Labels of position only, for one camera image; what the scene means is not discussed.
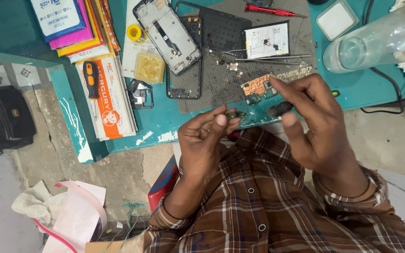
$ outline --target orange screwdriver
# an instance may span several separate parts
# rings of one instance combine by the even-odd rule
[[[262,7],[255,6],[252,4],[246,4],[245,11],[248,11],[248,10],[271,13],[274,15],[286,16],[286,17],[295,17],[296,16],[296,17],[306,18],[306,16],[298,15],[298,14],[295,14],[290,11],[281,10],[281,9],[262,8]]]
[[[98,117],[96,114],[96,105],[98,104],[98,67],[94,62],[84,61],[84,78],[87,83],[87,89],[89,91],[89,99],[92,103],[93,118],[96,122]]]

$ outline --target man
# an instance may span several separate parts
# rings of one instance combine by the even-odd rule
[[[404,221],[386,181],[357,163],[341,107],[321,76],[270,82],[309,132],[287,113],[290,145],[251,128],[224,150],[220,138],[240,124],[227,120],[225,105],[184,124],[183,175],[151,216],[145,252],[405,252]],[[304,185],[304,168],[313,171],[325,210]]]

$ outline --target blue packet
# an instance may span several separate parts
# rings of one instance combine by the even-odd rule
[[[31,0],[46,42],[86,27],[77,0]]]

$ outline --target shirt sleeve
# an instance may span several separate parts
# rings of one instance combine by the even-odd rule
[[[194,222],[193,218],[176,219],[165,210],[163,201],[168,195],[169,193],[159,201],[158,206],[149,218],[149,227],[144,234],[143,249],[145,253],[171,252],[180,237]]]
[[[328,216],[347,227],[381,252],[405,252],[405,221],[395,214],[388,199],[387,182],[373,170],[362,167],[368,178],[366,192],[346,198],[329,191],[313,173],[318,196]]]

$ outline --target black bag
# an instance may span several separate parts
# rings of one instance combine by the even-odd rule
[[[0,87],[0,152],[32,144],[36,133],[21,92],[13,86]]]

